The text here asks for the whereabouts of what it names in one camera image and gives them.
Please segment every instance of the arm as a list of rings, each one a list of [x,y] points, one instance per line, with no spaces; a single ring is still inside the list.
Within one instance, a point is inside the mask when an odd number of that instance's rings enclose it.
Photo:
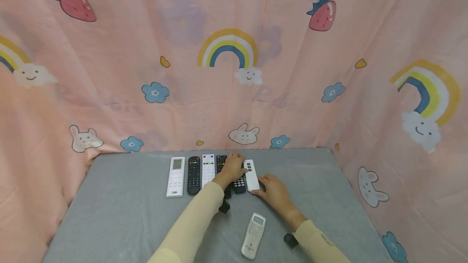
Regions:
[[[259,177],[266,188],[266,192],[252,191],[260,196],[287,221],[295,232],[294,236],[299,245],[305,250],[315,263],[350,263],[348,258],[318,229],[311,220],[293,205],[286,186],[273,175]]]
[[[148,263],[193,262],[211,219],[223,202],[224,189],[245,172],[241,168],[244,159],[229,153],[221,173],[192,199]]]

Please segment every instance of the person's left hand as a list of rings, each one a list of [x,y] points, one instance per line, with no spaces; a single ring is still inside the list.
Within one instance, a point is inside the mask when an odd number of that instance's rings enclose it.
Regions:
[[[242,163],[244,161],[245,157],[238,152],[228,153],[223,169],[216,175],[213,182],[225,189],[230,183],[236,181],[247,172],[246,168],[242,168]]]

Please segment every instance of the rainbow print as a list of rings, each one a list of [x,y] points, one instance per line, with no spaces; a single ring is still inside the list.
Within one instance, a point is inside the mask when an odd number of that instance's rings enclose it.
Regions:
[[[213,33],[203,43],[197,66],[214,67],[219,54],[227,51],[237,55],[239,68],[249,69],[257,64],[258,51],[252,36],[242,30],[224,29]]]
[[[414,111],[421,118],[431,119],[439,127],[452,118],[461,98],[455,79],[441,66],[424,59],[416,60],[398,71],[390,82],[398,91],[406,84],[416,87],[421,100]]]
[[[24,63],[31,63],[30,58],[15,43],[0,36],[0,63],[11,72],[18,70]]]

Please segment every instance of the remote control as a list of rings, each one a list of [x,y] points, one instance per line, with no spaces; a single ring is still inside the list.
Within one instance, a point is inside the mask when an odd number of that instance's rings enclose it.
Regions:
[[[182,197],[184,195],[184,169],[184,157],[171,158],[166,198]]]
[[[200,158],[192,156],[188,159],[187,193],[195,195],[200,189],[202,189],[200,186]]]
[[[234,193],[236,194],[245,193],[244,175],[242,175],[242,177],[240,177],[234,182]]]
[[[249,171],[245,173],[245,183],[247,184],[247,191],[252,192],[252,190],[260,189],[257,173],[255,172],[254,161],[245,160],[244,168],[249,169]]]
[[[215,178],[215,156],[210,153],[203,155],[202,159],[202,188]]]
[[[216,156],[216,174],[219,174],[224,167],[224,163],[226,162],[227,155],[217,155]],[[229,199],[231,198],[231,184],[229,184],[226,189],[224,190],[224,198]]]
[[[245,239],[240,249],[241,254],[247,259],[254,260],[257,255],[258,245],[265,230],[266,219],[258,213],[253,213],[249,221]]]

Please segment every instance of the strawberry print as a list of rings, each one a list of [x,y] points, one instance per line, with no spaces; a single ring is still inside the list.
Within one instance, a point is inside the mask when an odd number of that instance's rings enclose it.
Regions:
[[[309,28],[324,32],[332,28],[335,21],[336,3],[332,0],[319,0],[307,14],[312,16]]]
[[[62,10],[74,19],[95,22],[96,14],[87,0],[57,0]]]

